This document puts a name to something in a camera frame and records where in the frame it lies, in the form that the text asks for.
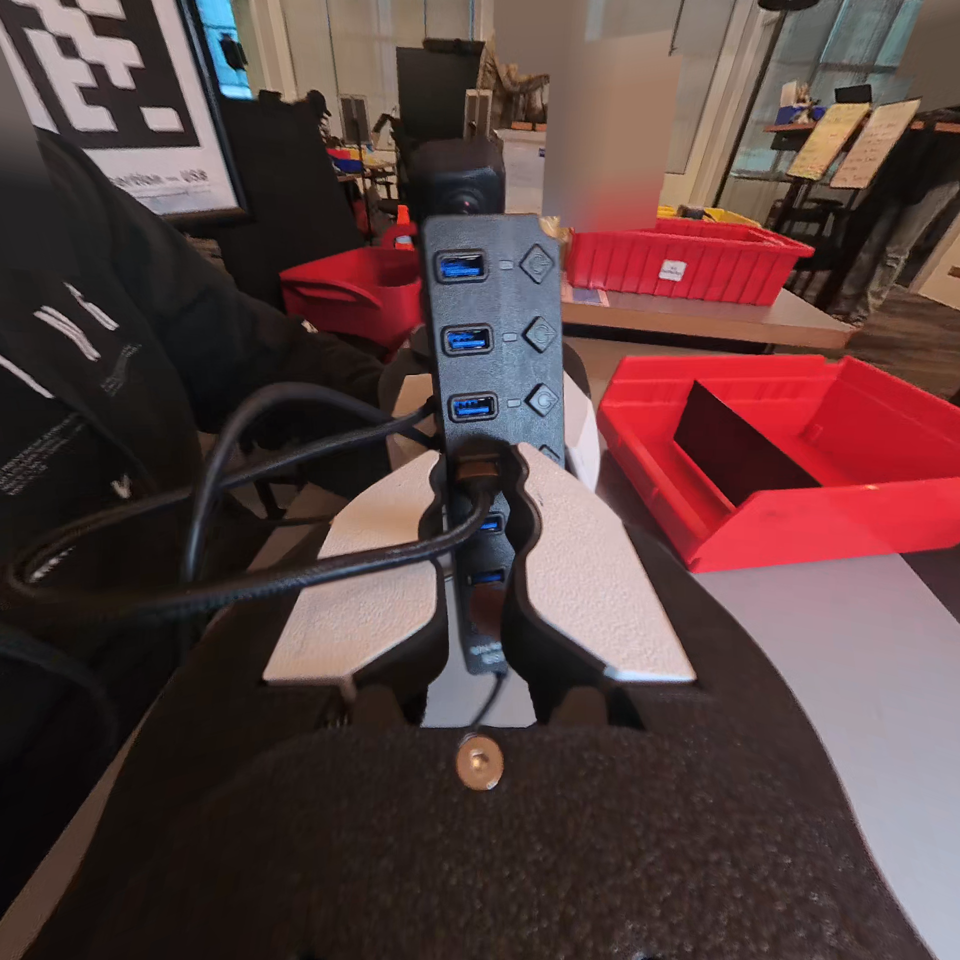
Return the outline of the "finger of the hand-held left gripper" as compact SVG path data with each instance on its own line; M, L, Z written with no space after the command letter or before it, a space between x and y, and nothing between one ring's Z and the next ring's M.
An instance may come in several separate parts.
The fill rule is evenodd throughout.
M389 454L423 454L426 450L443 452L437 416L429 406L434 401L434 383L425 355L412 346L403 346L385 367L378 384L381 409L393 419L401 419L426 410L408 434L395 433L386 438Z
M591 492L596 491L601 448L591 386L584 361L562 344L563 439L566 470Z

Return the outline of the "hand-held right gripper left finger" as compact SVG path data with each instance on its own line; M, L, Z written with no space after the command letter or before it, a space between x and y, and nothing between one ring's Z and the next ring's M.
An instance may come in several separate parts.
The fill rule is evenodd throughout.
M442 528L442 455L424 452L333 520L319 559L434 536ZM449 658L446 586L437 558L312 585L298 595L262 674L273 687L337 688L347 700L383 686L405 705Z

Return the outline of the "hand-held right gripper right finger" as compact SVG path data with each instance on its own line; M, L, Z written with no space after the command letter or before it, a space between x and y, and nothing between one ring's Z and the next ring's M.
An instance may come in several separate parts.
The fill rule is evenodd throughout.
M514 558L501 643L536 712L572 690L697 682L641 558L614 510L546 453L510 448L503 493Z

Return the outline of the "black usb hub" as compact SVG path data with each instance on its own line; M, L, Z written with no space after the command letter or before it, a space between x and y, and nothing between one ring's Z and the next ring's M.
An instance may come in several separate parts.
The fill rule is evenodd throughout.
M436 215L419 234L454 526L472 509L463 464L505 471L527 443L565 465L561 251L534 214Z

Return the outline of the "person's left forearm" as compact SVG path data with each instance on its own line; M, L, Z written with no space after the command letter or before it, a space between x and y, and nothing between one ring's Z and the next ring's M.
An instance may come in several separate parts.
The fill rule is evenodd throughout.
M377 359L241 293L186 242L176 248L172 278L160 281L170 295L162 340L201 432L218 434L241 402L279 383L317 385L381 410ZM288 401L261 414L248 434L262 449L281 450L366 425L330 405ZM386 441L375 440L308 462L304 471L311 483L353 498L389 468Z

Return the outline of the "black monitor screen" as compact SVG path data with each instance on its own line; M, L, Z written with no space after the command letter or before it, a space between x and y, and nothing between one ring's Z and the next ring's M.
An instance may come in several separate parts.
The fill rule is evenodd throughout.
M476 88L484 41L427 38L395 48L399 122L414 146L463 136L466 95Z

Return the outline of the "red plastic tub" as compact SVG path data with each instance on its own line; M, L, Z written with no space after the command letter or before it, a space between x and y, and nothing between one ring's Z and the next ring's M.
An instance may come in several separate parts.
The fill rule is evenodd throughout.
M290 315L389 354L424 323L421 263L412 248L360 247L283 270L279 281Z

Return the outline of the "black bin divider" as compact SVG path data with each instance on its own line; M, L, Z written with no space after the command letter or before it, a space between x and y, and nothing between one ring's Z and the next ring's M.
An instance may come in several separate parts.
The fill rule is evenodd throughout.
M755 494L822 487L698 380L687 394L673 441L735 508Z

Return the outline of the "dark cloth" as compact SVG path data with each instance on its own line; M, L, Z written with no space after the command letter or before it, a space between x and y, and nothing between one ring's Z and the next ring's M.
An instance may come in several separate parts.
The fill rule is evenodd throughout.
M213 229L239 290L284 311L281 273L363 245L307 102L222 99L246 215Z

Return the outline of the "long ribbed red bin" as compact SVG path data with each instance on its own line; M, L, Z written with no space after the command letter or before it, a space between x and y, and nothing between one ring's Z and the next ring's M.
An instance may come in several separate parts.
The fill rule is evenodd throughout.
M739 306L772 306L814 248L750 223L658 218L648 229L574 232L569 284Z

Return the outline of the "yellow plastic bin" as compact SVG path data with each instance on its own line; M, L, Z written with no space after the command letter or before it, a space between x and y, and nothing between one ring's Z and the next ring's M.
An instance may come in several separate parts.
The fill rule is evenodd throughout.
M672 206L662 204L657 208L657 217L659 219L679 218L691 221L712 222L715 224L744 226L753 229L762 228L762 224L756 220L733 211L715 207L698 207L685 204Z

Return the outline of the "large red plastic bin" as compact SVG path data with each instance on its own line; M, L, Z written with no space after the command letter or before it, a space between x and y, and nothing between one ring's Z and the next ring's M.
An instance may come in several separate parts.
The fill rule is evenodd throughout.
M695 380L822 486L734 507L673 440ZM597 423L692 572L958 546L958 408L857 359L628 357Z

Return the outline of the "person in black hoodie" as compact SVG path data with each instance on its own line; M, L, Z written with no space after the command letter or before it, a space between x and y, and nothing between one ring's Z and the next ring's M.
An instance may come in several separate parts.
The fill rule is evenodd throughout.
M162 340L161 282L189 242L84 151L32 137L26 154L27 134L2 135L3 161L27 166L2 170L2 567L49 530L192 486L208 434ZM41 652L2 650L2 912L186 657L171 623L53 618L2 587L2 626Z

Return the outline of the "paper sheet easel board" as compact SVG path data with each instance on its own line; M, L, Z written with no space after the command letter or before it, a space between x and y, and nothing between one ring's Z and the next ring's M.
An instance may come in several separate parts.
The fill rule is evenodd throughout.
M877 106L832 177L832 189L862 190L879 172L918 112L921 99Z
M813 126L787 169L786 177L798 181L821 180L870 111L869 102L839 102L831 105Z

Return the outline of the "framed black white marker board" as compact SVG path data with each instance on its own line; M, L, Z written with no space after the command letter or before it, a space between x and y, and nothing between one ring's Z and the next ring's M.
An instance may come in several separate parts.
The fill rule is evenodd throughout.
M216 42L238 40L229 2L3 1L2 54L34 126L83 150L164 219L230 221L245 197L221 113L251 97Z

